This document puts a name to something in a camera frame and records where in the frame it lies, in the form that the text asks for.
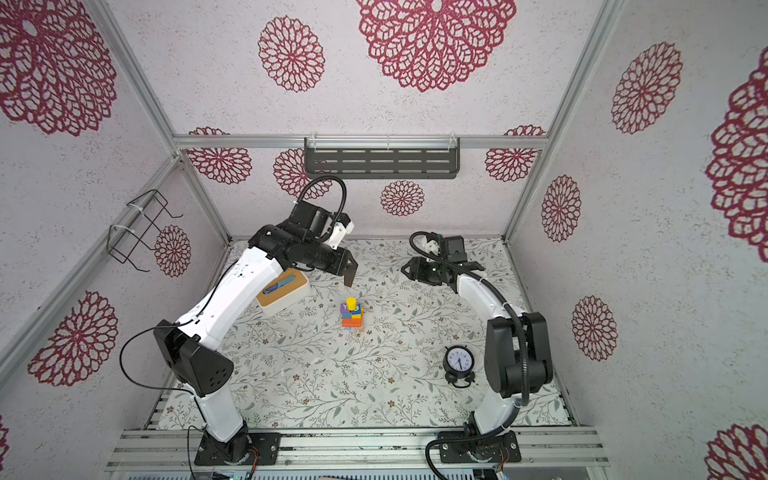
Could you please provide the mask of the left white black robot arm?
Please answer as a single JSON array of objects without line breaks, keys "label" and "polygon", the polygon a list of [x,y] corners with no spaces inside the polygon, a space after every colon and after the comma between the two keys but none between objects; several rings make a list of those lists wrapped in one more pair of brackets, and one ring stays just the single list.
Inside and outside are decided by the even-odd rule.
[{"label": "left white black robot arm", "polygon": [[232,360],[219,348],[230,328],[268,285],[295,264],[343,278],[357,269],[341,247],[354,228],[349,215],[304,200],[277,225],[265,225],[212,290],[176,322],[161,321],[153,334],[165,363],[190,392],[204,421],[198,465],[238,465],[253,455],[249,427],[235,405]]}]

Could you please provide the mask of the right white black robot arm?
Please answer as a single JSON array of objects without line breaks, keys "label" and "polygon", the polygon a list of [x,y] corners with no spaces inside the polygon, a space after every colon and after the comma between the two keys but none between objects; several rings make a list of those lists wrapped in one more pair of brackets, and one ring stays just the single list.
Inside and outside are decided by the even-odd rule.
[{"label": "right white black robot arm", "polygon": [[486,322],[483,370],[489,390],[471,414],[470,425],[477,437],[498,435],[553,380],[546,320],[508,302],[480,274],[484,267],[467,258],[463,237],[416,231],[409,246],[416,255],[401,268],[408,279],[450,287]]}]

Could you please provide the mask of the red wooden block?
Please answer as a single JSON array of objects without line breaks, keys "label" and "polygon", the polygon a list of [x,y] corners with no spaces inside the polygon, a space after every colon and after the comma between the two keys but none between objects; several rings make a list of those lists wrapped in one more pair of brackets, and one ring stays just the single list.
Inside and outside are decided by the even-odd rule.
[{"label": "red wooden block", "polygon": [[343,318],[342,319],[343,328],[361,328],[362,326],[363,326],[363,322],[359,318]]}]

